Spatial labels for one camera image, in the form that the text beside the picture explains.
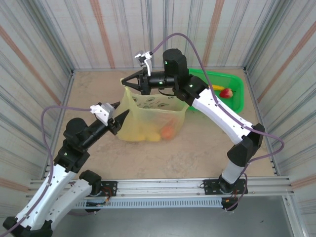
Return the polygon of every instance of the green basket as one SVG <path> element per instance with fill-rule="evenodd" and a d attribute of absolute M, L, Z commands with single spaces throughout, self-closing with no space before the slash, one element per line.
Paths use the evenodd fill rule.
<path fill-rule="evenodd" d="M 204 76 L 204 73 L 201 69 L 189 69 L 189 73 L 201 78 L 207 84 L 207 79 Z M 211 83 L 214 85 L 221 85 L 225 88 L 231 88 L 234 91 L 234 94 L 231 98 L 221 98 L 219 96 L 220 91 L 215 91 L 215 94 L 233 111 L 240 113 L 243 109 L 243 83 L 242 80 L 234 75 L 229 75 L 225 73 L 215 73 L 215 72 L 206 72 Z M 197 110 L 192 106 L 189 107 L 189 110 Z"/>

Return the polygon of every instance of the beige floor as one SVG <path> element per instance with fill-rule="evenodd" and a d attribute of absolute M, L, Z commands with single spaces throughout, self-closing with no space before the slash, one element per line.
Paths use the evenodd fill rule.
<path fill-rule="evenodd" d="M 244 80 L 242 70 L 221 72 L 237 75 Z M 119 101 L 124 92 L 119 79 L 131 73 L 76 73 L 68 105 L 89 108 L 98 102 Z M 245 105 L 240 115 L 256 123 L 245 82 L 244 85 Z M 95 120 L 91 113 L 66 111 L 62 132 L 66 123 L 74 117 L 83 118 L 87 124 Z M 57 150 L 62 144 L 62 132 Z M 232 145 L 228 136 L 204 114 L 187 111 L 184 125 L 172 141 L 128 143 L 120 141 L 111 133 L 106 134 L 90 148 L 91 156 L 81 170 L 90 169 L 103 179 L 218 177 L 226 167 L 226 153 Z M 263 146 L 257 155 L 266 152 Z M 251 164 L 246 173 L 249 176 L 266 176 L 273 175 L 273 170 L 267 158 Z"/>

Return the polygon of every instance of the gray floor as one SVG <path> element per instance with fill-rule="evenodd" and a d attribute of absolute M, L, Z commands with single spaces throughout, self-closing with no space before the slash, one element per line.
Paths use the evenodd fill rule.
<path fill-rule="evenodd" d="M 281 197 L 245 197 L 234 213 L 219 208 L 101 210 L 67 216 L 54 237 L 291 237 Z"/>

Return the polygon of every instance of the striped wall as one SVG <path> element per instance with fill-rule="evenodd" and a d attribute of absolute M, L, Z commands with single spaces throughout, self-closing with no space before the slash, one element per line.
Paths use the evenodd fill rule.
<path fill-rule="evenodd" d="M 174 32 L 189 36 L 206 66 L 242 66 L 277 0 L 38 0 L 36 5 L 65 47 L 74 68 L 139 67 L 133 56 Z M 182 38 L 154 56 L 179 48 L 189 66 L 198 61 Z"/>
<path fill-rule="evenodd" d="M 0 223 L 24 206 L 30 180 L 41 178 L 46 150 L 40 114 L 46 106 L 61 103 L 69 75 L 27 6 L 17 0 L 1 1 Z M 45 116 L 48 139 L 58 115 L 59 111 L 51 111 Z"/>
<path fill-rule="evenodd" d="M 316 1 L 289 1 L 281 14 L 247 68 L 267 131 L 285 141 L 278 171 L 289 175 L 316 236 Z"/>

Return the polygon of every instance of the yellow plastic bag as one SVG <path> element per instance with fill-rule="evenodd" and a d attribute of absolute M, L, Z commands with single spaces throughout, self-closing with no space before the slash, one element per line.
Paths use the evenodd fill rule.
<path fill-rule="evenodd" d="M 127 109 L 129 114 L 117 137 L 128 142 L 171 140 L 182 127 L 188 107 L 174 96 L 138 95 L 126 86 L 115 116 Z"/>

